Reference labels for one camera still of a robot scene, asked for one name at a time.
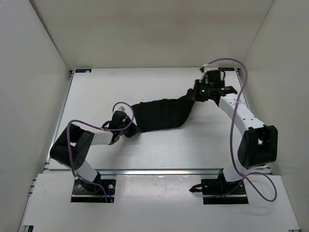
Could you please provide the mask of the black pleated skirt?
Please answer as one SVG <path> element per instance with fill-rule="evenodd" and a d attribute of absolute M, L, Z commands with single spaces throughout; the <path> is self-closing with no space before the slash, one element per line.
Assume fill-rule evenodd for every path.
<path fill-rule="evenodd" d="M 137 127 L 141 132 L 167 130 L 181 127 L 192 111 L 195 101 L 186 99 L 161 99 L 140 102 L 132 106 Z"/>

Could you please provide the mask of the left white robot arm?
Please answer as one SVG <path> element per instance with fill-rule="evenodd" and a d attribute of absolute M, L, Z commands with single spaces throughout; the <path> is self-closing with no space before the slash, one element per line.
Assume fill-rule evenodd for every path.
<path fill-rule="evenodd" d="M 101 175 L 87 161 L 91 146 L 113 145 L 121 136 L 130 138 L 140 129 L 124 111 L 117 110 L 111 120 L 96 127 L 80 120 L 72 120 L 57 138 L 50 150 L 50 157 L 71 170 L 90 194 L 106 194 Z"/>

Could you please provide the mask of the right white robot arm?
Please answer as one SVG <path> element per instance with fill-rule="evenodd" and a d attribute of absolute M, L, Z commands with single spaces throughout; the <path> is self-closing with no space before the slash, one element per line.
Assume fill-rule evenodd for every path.
<path fill-rule="evenodd" d="M 240 93 L 225 85 L 225 71 L 205 71 L 203 77 L 195 81 L 193 99 L 197 102 L 212 100 L 229 116 L 232 120 L 230 145 L 233 144 L 234 128 L 242 136 L 237 155 L 231 155 L 232 163 L 204 187 L 211 191 L 211 197 L 231 194 L 245 178 L 258 173 L 257 167 L 277 159 L 278 130 L 259 120 L 240 100 Z"/>

